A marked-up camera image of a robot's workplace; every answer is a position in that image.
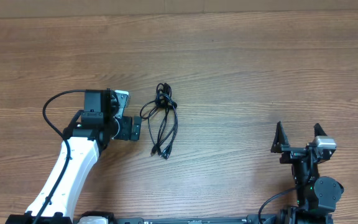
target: cord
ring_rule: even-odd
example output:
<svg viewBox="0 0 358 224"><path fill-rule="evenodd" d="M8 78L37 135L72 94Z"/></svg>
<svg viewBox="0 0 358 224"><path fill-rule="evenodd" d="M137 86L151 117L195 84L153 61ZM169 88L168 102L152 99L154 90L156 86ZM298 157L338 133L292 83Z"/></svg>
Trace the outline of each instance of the cord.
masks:
<svg viewBox="0 0 358 224"><path fill-rule="evenodd" d="M293 190L298 190L300 187L301 187L301 186L298 185L298 186L296 186L296 187L293 187L293 188L290 188L290 189L288 189L288 190L285 190L285 191L283 191L283 192L281 192L281 193L278 193L278 194L274 195L273 197L269 198L269 199L260 207L260 209L259 209L259 212L258 212L258 220L259 220L259 223L260 223L260 224L264 224L263 221L262 221L262 218L260 217L260 214L262 213L262 210L264 209L264 207L265 207L269 202L271 202L272 200L274 200L274 199L276 199L276 198L279 198L279 197L281 197L281 196L283 196L283 195L286 195L286 194L290 193L290 192L293 191Z"/></svg>
<svg viewBox="0 0 358 224"><path fill-rule="evenodd" d="M312 155L312 153L313 153L312 150L309 149L310 169L309 169L308 179L307 179L307 181L306 181L304 184L307 184L307 183L310 181L311 176L313 175L313 155ZM281 196L283 196L283 195L286 195L286 194L290 193L290 192L293 191L293 190L298 190L301 186L302 186L302 185L297 185L296 187L293 187L293 188L291 188L291 189L288 189L288 190L286 190L286 191L283 191L283 192L281 192L281 193L279 193L279 194L276 194L276 195L274 195L273 197L269 198L269 199L260 207L260 209L259 209L259 212L258 212L259 223L260 223L260 224L263 224L263 221L262 221L262 219L261 219L261 217L260 217L260 214L262 213L262 209L264 209L264 207L265 207L269 202L271 202L272 200L274 200L274 199L276 199L276 198L278 198L278 197L281 197Z"/></svg>
<svg viewBox="0 0 358 224"><path fill-rule="evenodd" d="M149 115L142 116L143 109L151 103L155 103L154 108L150 110ZM157 152L160 157L162 157L164 159L169 158L169 155L171 154L171 151L172 151L173 140L175 140L175 137L178 132L177 107L178 107L178 105L172 100L172 89L171 89L170 85L168 85L166 83L164 83L164 84L159 83L155 89L155 99L146 103L140 110L140 113L139 113L140 117L142 119L147 119L147 124L149 125L149 133L150 133L150 137L152 139L153 145L154 145L152 148L152 152L150 153L152 156ZM159 108L165 109L165 116L161 122L160 130L158 131L157 142L154 142L154 139L152 136L152 130L150 128L150 118L155 113L157 113ZM174 124L173 124L171 131L163 138L163 133L164 133L165 127L167 125L167 119L168 119L168 114L169 114L170 110L173 110L175 120L174 120ZM169 138L169 136L171 134L172 134L171 141L165 147L165 149L163 151L161 151L162 144Z"/></svg>
<svg viewBox="0 0 358 224"><path fill-rule="evenodd" d="M34 218L34 221L32 222L32 224L36 224L39 220L39 218L41 217L42 213L44 212L45 208L47 207L47 205L50 203L50 200L52 199L53 197L53 193L55 193L56 191L56 188L58 187L60 181L62 180L63 178L63 175L65 174L65 171L67 169L67 166L68 166L68 161L70 161L70 153L71 153L71 150L70 150L70 145L67 141L67 138L64 137L63 133L61 131L59 131L59 129L57 129L48 119L47 117L47 106L50 102L52 102L52 100L58 98L59 96L62 96L64 94L67 94L67 93L78 93L78 92L85 92L85 90L68 90L68 91L64 91L62 93L59 93L55 96L53 96L51 99L49 99L45 104L44 104L44 107L42 108L42 116L44 116L44 119L45 121L49 124L49 126L56 131L56 133L62 137L62 139L64 140L65 144L66 144L66 147L67 147L67 156L66 156L66 161L65 161L65 164L63 165L63 168L62 168L62 171L60 172L55 184L53 185L52 189L50 190L49 192L49 195L45 198L45 202L44 204L42 205L41 209L38 211L38 214L37 216L35 216Z"/></svg>

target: black mount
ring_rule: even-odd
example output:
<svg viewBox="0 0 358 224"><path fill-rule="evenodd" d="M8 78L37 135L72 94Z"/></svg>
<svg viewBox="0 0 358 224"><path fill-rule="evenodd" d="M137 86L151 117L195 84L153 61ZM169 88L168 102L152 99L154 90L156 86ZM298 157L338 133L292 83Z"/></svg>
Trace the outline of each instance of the black mount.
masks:
<svg viewBox="0 0 358 224"><path fill-rule="evenodd" d="M66 138L87 137L96 140L100 152L107 148L110 139L138 141L142 119L123 116L129 94L120 90L86 90L84 110L73 118L63 134Z"/></svg>

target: black wire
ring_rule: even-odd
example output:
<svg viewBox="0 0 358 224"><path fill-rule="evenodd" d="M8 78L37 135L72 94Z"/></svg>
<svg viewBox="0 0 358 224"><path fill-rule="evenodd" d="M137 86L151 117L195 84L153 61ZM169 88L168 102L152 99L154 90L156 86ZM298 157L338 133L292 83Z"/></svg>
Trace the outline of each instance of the black wire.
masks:
<svg viewBox="0 0 358 224"><path fill-rule="evenodd" d="M169 155L171 154L172 151L172 144L173 144L173 140L175 140L175 137L177 135L178 132L178 115L177 115L177 107L178 105L172 100L172 89L170 87L170 85L164 83L159 83L155 89L155 99L153 101L150 101L148 103L146 103L142 109L140 110L140 117L142 119L147 119L147 124L149 126L149 133L150 133L150 137L152 139L153 142L153 149L151 152L151 155L154 155L156 152L158 153L158 155L164 159L168 159ZM147 116L142 116L142 111L143 109L148 106L151 103L155 103L155 106L153 107L153 109L150 110L149 115ZM165 109L165 116L164 119L161 122L160 125L160 130L158 131L158 136L157 136L157 142L154 142L153 136L152 136L152 130L150 128L150 118L155 114L158 113L158 109L159 108L164 108ZM173 110L173 114L175 117L174 120L174 124L172 129L170 130L170 132L163 138L163 133L165 131L165 127L167 125L167 119L168 119L168 114L169 111ZM169 138L169 136L172 134L172 138L171 141L169 142L169 144L165 147L164 150L161 151L161 145Z"/></svg>
<svg viewBox="0 0 358 224"><path fill-rule="evenodd" d="M304 183L304 185L306 185L306 184L310 181L311 176L313 175L313 155L312 155L312 153L313 153L313 152L312 152L312 149L309 148L310 169L309 169L309 175L308 175L307 181ZM291 192L291 191L293 191L293 190L298 190L301 186L302 186L302 185L297 185L296 187L293 187L293 188L288 189L288 190L286 190L286 191L284 191L284 192L281 192L281 193L279 193L279 194L276 194L276 195L274 195L273 197L271 197L270 199L268 199L268 200L260 207L260 209L259 209L259 212L258 212L259 223L260 223L260 224L263 224L262 219L261 219L261 217L260 217L260 214L262 213L262 209L264 209L264 207L265 207L269 202L271 202L272 200L274 200L274 199L276 199L276 198L278 198L278 197L281 197L281 196L283 196L283 195L286 195L286 194L288 194L289 192Z"/></svg>
<svg viewBox="0 0 358 224"><path fill-rule="evenodd" d="M58 187L60 181L62 180L63 178L63 175L65 174L65 171L67 169L67 166L68 166L68 161L70 161L70 153L71 153L71 150L70 150L70 145L67 141L67 139L64 137L63 133L59 131L59 129L57 129L48 119L47 117L47 106L50 102L52 102L52 100L58 98L59 96L62 96L64 94L67 94L67 93L78 93L78 92L85 92L85 90L69 90L69 91L64 91L62 93L59 93L55 96L53 96L51 99L49 99L45 104L44 104L44 107L42 108L42 116L44 116L44 119L45 121L49 124L49 126L56 131L56 133L62 137L62 139L64 140L65 144L66 144L66 147L67 147L67 156L66 156L66 161L65 161L65 164L63 165L63 168L62 168L62 171L60 172L55 184L53 185L52 189L50 190L49 192L49 195L45 198L45 202L44 204L42 205L41 209L38 211L38 214L37 216L35 216L34 218L34 221L32 222L32 224L36 224L39 220L39 218L41 217L42 213L44 212L45 208L47 207L47 205L50 203L50 200L51 198L53 197L53 193L55 193L56 191L56 188Z"/></svg>
<svg viewBox="0 0 358 224"><path fill-rule="evenodd" d="M258 220L259 220L259 223L260 223L260 224L264 224L263 221L262 221L262 218L260 217L260 214L262 213L262 210L264 209L264 207L265 207L269 202L271 202L272 200L274 200L274 199L276 199L276 198L279 198L279 197L281 197L281 196L283 196L283 195L286 195L286 194L290 193L290 192L293 191L293 190L298 190L300 187L301 187L301 186L298 185L298 186L296 186L296 187L293 187L293 188L291 188L291 189L285 190L285 191L283 191L283 192L281 192L281 193L278 193L278 194L274 195L273 197L269 198L269 199L260 207L260 209L259 209L259 212L258 212Z"/></svg>

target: wood grain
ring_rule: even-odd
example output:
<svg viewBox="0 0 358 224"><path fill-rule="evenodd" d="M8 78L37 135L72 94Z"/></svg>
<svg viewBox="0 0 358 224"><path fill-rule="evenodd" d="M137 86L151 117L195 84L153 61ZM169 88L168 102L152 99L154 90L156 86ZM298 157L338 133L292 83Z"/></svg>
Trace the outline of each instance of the wood grain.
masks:
<svg viewBox="0 0 358 224"><path fill-rule="evenodd" d="M146 123L141 141L112 142L76 215L256 213L293 186L290 166L270 153L282 120L293 146L311 141L317 122L335 137L320 173L346 188L336 223L358 222L358 11L315 11L0 20L0 223L25 211L54 166L61 140L41 114L51 96L128 90L133 116L158 82L179 105L171 158L149 156ZM82 106L76 93L47 114L64 128ZM290 195L265 211L294 202Z"/></svg>
<svg viewBox="0 0 358 224"><path fill-rule="evenodd" d="M358 0L0 0L0 19L356 9Z"/></svg>

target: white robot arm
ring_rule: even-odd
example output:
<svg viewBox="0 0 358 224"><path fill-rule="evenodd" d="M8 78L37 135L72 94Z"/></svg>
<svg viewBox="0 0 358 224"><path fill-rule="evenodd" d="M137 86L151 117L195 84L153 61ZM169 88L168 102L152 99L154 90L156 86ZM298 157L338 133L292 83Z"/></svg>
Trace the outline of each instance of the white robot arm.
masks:
<svg viewBox="0 0 358 224"><path fill-rule="evenodd" d="M53 99L73 92L85 92L84 110L78 111L64 132L60 132L47 119L45 110ZM75 205L86 176L110 140L139 140L142 120L135 116L132 126L132 118L124 116L128 102L127 91L110 89L70 90L48 100L43 114L46 122L63 138L60 155L46 184L26 213L9 216L6 224L73 223ZM82 220L97 224L107 221L98 216Z"/></svg>

